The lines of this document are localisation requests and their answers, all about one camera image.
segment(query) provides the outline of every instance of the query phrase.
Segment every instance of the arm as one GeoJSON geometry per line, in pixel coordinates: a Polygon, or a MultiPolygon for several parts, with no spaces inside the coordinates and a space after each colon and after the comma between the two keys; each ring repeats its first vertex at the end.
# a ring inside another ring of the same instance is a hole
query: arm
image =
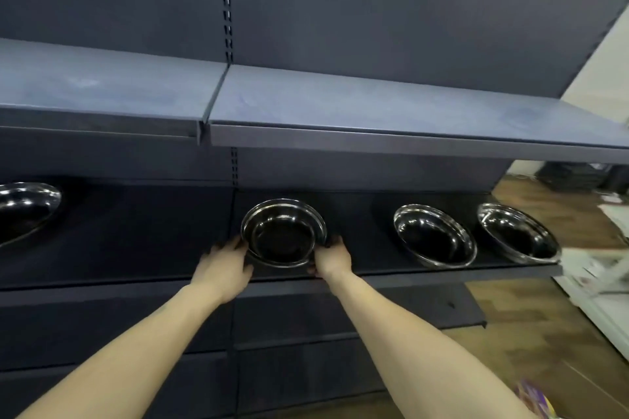
{"type": "Polygon", "coordinates": [[[238,295],[243,270],[240,237],[201,257],[190,285],[72,371],[18,419],[141,418],[194,334],[221,303],[238,295]]]}
{"type": "Polygon", "coordinates": [[[406,419],[535,417],[458,343],[354,275],[341,239],[318,248],[315,260],[406,419]]]}

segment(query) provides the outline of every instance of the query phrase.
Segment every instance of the white wall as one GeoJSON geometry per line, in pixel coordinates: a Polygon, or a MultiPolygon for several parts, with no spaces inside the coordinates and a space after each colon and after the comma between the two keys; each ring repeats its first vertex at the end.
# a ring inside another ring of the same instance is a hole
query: white wall
{"type": "MultiPolygon", "coordinates": [[[[629,9],[579,72],[563,101],[613,121],[629,120],[629,9]]],[[[539,161],[515,161],[511,174],[534,174],[539,161]]]]}

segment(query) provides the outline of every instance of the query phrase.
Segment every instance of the person's right arm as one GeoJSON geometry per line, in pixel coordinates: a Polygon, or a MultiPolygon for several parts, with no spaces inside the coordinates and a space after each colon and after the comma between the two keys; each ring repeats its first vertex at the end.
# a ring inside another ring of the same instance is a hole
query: person's right arm
{"type": "Polygon", "coordinates": [[[509,388],[458,343],[352,273],[342,239],[315,254],[405,419],[532,419],[509,388]]]}

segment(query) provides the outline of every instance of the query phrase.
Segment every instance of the brown floor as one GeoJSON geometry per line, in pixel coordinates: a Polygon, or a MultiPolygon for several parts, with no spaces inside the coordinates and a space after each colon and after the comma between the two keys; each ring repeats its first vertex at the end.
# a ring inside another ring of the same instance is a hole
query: brown floor
{"type": "MultiPolygon", "coordinates": [[[[559,194],[506,177],[496,197],[538,218],[564,247],[625,248],[594,194],[559,194]]],[[[571,419],[629,419],[629,366],[550,279],[467,284],[489,325],[445,333],[507,385],[527,378],[571,419]]],[[[286,410],[283,419],[399,419],[383,394],[286,410]]]]}

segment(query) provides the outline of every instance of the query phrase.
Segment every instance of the metal bowl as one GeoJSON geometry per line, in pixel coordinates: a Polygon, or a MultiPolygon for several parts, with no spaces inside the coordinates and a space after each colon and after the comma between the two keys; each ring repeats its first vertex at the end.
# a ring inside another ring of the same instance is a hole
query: metal bowl
{"type": "Polygon", "coordinates": [[[271,199],[247,213],[240,235],[256,260],[288,268],[307,264],[315,245],[325,244],[328,231],[323,218],[308,204],[271,199]]]}
{"type": "Polygon", "coordinates": [[[555,264],[561,246],[554,235],[531,216],[502,204],[479,206],[478,222],[493,248],[518,264],[555,264]]]}
{"type": "Polygon", "coordinates": [[[0,247],[44,225],[61,204],[61,192],[43,183],[0,185],[0,247]]]}
{"type": "Polygon", "coordinates": [[[405,248],[427,267],[467,267],[476,258],[476,241],[467,229],[434,207],[402,206],[393,216],[393,225],[405,248]]]}

